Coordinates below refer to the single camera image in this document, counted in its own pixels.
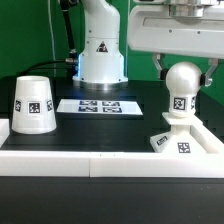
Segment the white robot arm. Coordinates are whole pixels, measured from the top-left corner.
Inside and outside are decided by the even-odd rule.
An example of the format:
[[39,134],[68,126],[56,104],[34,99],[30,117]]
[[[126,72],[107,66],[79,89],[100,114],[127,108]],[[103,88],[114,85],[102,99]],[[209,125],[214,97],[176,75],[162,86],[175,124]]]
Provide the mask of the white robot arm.
[[[150,52],[162,78],[165,55],[204,57],[210,68],[202,77],[209,86],[224,60],[224,0],[133,0],[128,16],[127,43]],[[85,13],[85,48],[78,57],[74,80],[89,88],[125,83],[124,58],[119,52],[118,11],[106,0],[81,0]]]

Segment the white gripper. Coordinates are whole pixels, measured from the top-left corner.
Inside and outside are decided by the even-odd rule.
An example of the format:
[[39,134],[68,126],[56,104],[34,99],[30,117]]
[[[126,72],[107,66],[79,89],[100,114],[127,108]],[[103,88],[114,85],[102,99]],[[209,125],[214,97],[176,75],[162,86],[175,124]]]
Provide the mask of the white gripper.
[[206,7],[200,18],[172,17],[167,5],[135,6],[129,16],[128,44],[132,50],[154,53],[160,80],[168,72],[163,54],[212,58],[200,79],[201,86],[209,87],[218,59],[224,59],[224,5]]

